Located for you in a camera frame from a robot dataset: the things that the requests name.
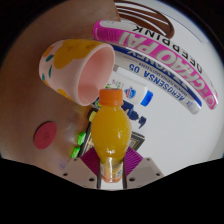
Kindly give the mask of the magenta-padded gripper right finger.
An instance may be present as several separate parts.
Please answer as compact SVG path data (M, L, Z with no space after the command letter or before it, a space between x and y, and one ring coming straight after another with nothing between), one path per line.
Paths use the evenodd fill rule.
M135 189L146 186L163 177L163 173L150 158L143 158L128 148L123 160L123 188Z

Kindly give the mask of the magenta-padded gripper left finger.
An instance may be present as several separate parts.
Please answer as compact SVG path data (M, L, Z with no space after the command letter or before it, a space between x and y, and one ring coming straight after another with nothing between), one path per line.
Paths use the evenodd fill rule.
M99 189L101 187L100 161L94 148L90 148L79 158L73 158L63 170L62 176L81 187Z

